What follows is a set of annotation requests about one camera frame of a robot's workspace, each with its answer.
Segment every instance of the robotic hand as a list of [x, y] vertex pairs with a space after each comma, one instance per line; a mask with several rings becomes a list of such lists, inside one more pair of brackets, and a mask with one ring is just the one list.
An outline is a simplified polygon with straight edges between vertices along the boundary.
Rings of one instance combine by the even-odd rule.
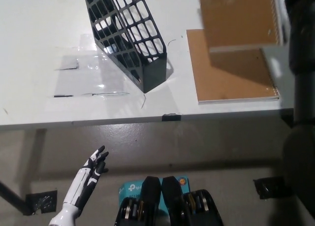
[[49, 226], [75, 226], [75, 220], [81, 215], [101, 174], [108, 171], [104, 162], [108, 152], [101, 154], [104, 149], [105, 146], [102, 146], [96, 150], [78, 171], [65, 196], [61, 212], [50, 221]]

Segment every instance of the box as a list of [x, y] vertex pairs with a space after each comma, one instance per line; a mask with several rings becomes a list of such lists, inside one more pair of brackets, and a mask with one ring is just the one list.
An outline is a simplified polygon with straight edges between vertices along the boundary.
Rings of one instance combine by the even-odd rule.
[[[179, 176], [175, 177], [178, 182], [180, 183], [182, 187], [183, 194], [189, 193], [190, 188], [189, 188], [189, 181], [187, 176]], [[121, 205], [123, 199], [126, 197], [133, 197], [139, 199], [140, 197], [140, 192], [141, 192], [141, 186], [144, 180], [139, 180], [139, 181], [131, 181], [124, 183], [122, 187], [119, 189], [119, 205]], [[164, 203], [163, 195], [161, 193], [161, 198], [159, 201], [159, 213], [162, 215], [168, 215], [168, 211], [166, 208], [166, 205]]]

